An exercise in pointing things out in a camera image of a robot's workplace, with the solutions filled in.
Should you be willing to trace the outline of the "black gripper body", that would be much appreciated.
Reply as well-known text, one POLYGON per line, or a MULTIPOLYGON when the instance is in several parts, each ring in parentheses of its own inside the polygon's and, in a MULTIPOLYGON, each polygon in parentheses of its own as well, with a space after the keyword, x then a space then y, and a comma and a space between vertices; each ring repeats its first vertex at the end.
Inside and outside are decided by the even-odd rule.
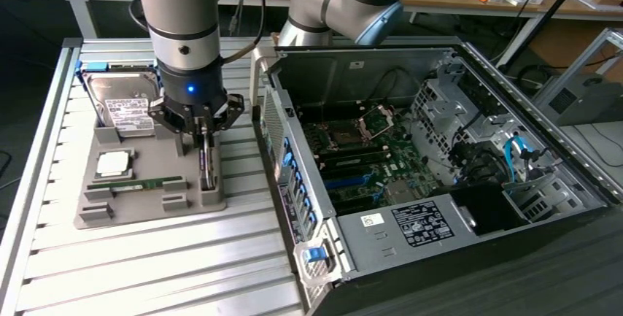
POLYGON ((167 113, 179 117, 188 112, 196 117, 213 117, 227 102, 221 65, 211 63, 204 68, 184 70, 163 63, 159 71, 167 113))

